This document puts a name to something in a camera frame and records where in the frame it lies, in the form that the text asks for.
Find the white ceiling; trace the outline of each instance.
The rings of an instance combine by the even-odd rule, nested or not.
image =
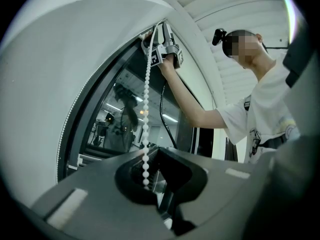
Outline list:
[[[214,57],[223,86],[226,104],[236,103],[248,96],[257,80],[250,70],[245,70],[227,58],[221,45],[211,44],[215,30],[227,32],[246,29],[259,33],[267,47],[287,47],[289,23],[283,0],[176,0],[192,17],[205,37]],[[269,49],[276,59],[286,50]]]

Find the hand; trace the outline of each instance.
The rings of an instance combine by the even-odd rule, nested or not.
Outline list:
[[[167,78],[168,74],[175,71],[174,67],[174,55],[168,54],[166,58],[163,60],[163,63],[158,64],[158,67],[161,70],[162,75]]]

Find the white pull chain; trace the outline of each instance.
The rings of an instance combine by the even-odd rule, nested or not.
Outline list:
[[[149,177],[149,172],[148,172],[148,169],[149,169],[149,164],[147,163],[149,161],[149,156],[147,155],[148,152],[149,152],[149,148],[147,148],[147,145],[149,144],[149,140],[148,140],[148,137],[149,137],[149,133],[148,133],[148,129],[149,129],[149,126],[148,126],[148,122],[149,122],[149,119],[148,119],[148,109],[149,109],[149,106],[148,106],[148,99],[149,99],[149,79],[150,79],[150,69],[151,69],[151,54],[152,54],[152,47],[153,47],[153,43],[154,43],[154,38],[155,38],[155,33],[157,31],[157,27],[159,25],[159,23],[157,25],[155,25],[155,28],[154,28],[154,31],[152,33],[152,37],[151,37],[151,41],[150,41],[150,45],[149,45],[149,50],[148,50],[148,60],[147,60],[147,64],[146,64],[146,73],[145,73],[145,82],[144,82],[144,106],[143,106],[143,109],[144,109],[144,112],[143,112],[143,115],[144,115],[144,118],[143,118],[143,121],[144,121],[144,125],[143,125],[143,138],[144,140],[142,141],[142,144],[144,145],[144,148],[142,149],[143,150],[143,157],[142,157],[142,160],[143,160],[143,165],[142,165],[142,168],[144,169],[144,172],[142,174],[142,176],[144,177],[144,180],[143,180],[143,184],[144,184],[144,188],[146,190],[148,190],[148,184],[149,184],[149,180],[148,180],[148,177]]]

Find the person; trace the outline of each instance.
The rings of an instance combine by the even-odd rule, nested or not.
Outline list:
[[[247,137],[245,163],[256,163],[264,152],[277,149],[287,140],[299,137],[299,130],[284,103],[289,91],[283,66],[285,54],[272,59],[260,34],[235,30],[222,39],[222,50],[245,70],[251,70],[257,85],[251,95],[238,103],[205,111],[185,87],[169,54],[159,65],[181,110],[193,127],[225,129],[235,145]]]
[[[105,131],[103,147],[127,153],[135,138],[133,132],[138,128],[138,116],[134,111],[138,103],[133,93],[121,84],[116,84],[113,89],[116,101],[121,100],[124,108],[114,113],[113,120]]]

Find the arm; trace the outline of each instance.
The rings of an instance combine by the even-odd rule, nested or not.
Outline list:
[[[176,73],[173,60],[173,55],[168,55],[163,63],[159,65],[159,68],[191,126],[209,129],[227,128],[222,116],[216,109],[205,111],[199,105]]]

